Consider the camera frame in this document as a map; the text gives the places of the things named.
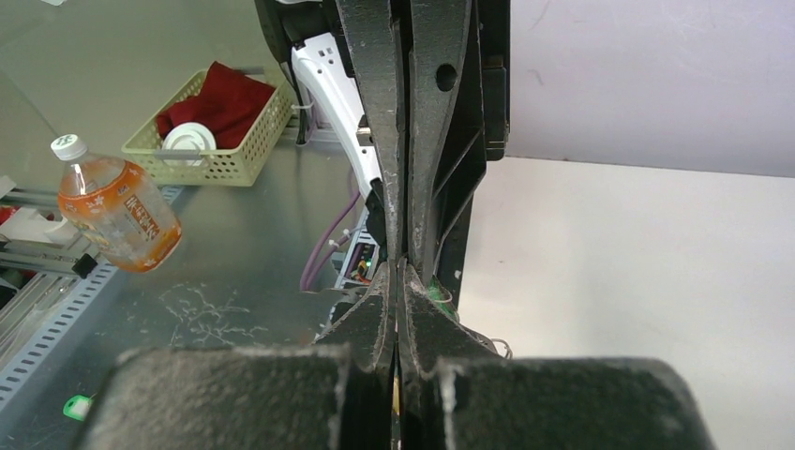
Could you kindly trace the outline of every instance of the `plastic bottle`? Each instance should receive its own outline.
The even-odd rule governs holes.
[[[147,272],[176,248],[182,228],[154,181],[138,165],[88,153],[74,134],[50,145],[66,162],[58,207],[61,214],[118,267]]]

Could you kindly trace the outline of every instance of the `gray table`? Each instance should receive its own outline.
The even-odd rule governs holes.
[[[68,448],[81,423],[64,403],[94,395],[129,349],[308,344],[339,294],[300,293],[298,280],[348,200],[348,167],[337,145],[283,140],[251,188],[186,188],[179,248],[153,273],[115,277],[15,398],[0,449]],[[326,268],[321,285],[334,279]]]

